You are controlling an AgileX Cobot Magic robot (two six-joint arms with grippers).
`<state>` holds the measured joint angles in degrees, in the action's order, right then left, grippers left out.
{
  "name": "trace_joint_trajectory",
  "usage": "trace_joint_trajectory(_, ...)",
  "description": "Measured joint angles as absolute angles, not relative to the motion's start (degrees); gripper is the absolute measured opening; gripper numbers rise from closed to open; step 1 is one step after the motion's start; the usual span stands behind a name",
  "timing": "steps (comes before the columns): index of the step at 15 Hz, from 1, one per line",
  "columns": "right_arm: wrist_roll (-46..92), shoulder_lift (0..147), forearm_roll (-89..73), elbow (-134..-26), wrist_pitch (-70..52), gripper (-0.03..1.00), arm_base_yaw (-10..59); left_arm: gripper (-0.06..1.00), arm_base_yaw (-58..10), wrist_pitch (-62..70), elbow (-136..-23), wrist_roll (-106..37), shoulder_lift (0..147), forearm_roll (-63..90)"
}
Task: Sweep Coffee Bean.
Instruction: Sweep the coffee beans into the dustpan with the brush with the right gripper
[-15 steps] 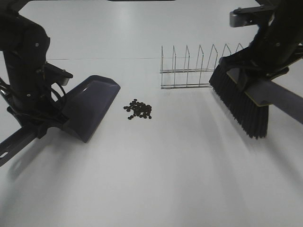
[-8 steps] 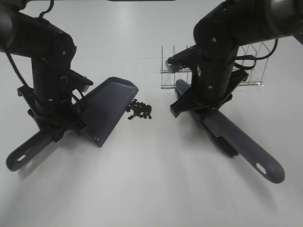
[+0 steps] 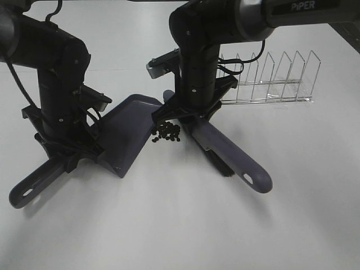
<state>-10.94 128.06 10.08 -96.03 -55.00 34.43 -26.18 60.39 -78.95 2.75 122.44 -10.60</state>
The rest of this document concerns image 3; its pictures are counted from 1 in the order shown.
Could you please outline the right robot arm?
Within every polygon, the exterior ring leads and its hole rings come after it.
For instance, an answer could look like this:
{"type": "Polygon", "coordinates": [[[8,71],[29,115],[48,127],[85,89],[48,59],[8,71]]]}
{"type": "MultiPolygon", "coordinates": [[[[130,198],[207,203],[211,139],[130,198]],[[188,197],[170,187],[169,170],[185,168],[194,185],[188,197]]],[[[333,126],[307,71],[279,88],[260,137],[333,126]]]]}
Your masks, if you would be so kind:
{"type": "Polygon", "coordinates": [[[175,93],[152,114],[154,123],[189,116],[210,116],[235,86],[236,73],[217,71],[239,58],[219,57],[223,44],[264,42],[280,26],[351,23],[359,19],[358,1],[189,1],[169,17],[178,48],[148,64],[157,78],[175,76],[175,93]]]}

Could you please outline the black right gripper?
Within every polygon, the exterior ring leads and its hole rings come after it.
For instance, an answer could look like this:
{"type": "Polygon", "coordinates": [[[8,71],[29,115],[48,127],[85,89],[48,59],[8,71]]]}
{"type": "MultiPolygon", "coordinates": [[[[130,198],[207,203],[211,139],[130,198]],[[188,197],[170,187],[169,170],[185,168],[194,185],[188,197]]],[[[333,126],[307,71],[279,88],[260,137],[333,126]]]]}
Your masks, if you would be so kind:
{"type": "Polygon", "coordinates": [[[177,83],[178,88],[174,92],[164,91],[164,104],[152,113],[152,120],[159,124],[166,120],[210,115],[220,107],[221,98],[237,84],[238,80],[231,75],[215,78],[209,85],[200,88],[185,89],[177,83]]]}

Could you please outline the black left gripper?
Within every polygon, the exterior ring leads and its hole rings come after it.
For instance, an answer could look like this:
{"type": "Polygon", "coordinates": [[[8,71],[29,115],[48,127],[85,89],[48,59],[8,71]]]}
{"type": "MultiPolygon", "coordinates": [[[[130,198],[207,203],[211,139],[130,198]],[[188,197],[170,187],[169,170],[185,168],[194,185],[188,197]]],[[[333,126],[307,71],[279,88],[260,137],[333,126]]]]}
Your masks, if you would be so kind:
{"type": "Polygon", "coordinates": [[[80,104],[81,86],[71,92],[55,93],[41,86],[41,106],[22,109],[22,117],[34,126],[35,139],[48,157],[71,155],[64,165],[67,173],[77,168],[80,156],[96,158],[105,151],[100,145],[105,121],[101,112],[80,104]]]}

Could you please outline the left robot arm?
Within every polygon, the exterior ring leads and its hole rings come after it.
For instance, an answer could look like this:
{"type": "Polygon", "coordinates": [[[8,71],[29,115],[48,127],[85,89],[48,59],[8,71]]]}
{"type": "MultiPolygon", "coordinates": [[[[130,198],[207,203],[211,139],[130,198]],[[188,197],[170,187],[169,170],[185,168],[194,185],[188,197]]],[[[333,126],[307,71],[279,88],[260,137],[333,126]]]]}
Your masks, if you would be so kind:
{"type": "Polygon", "coordinates": [[[37,71],[40,103],[29,100],[22,115],[36,129],[49,164],[70,172],[79,160],[102,154],[101,112],[111,99],[84,84],[91,60],[85,43],[60,29],[51,15],[43,21],[26,16],[31,5],[1,2],[1,61],[16,82],[15,66],[37,71]]]}

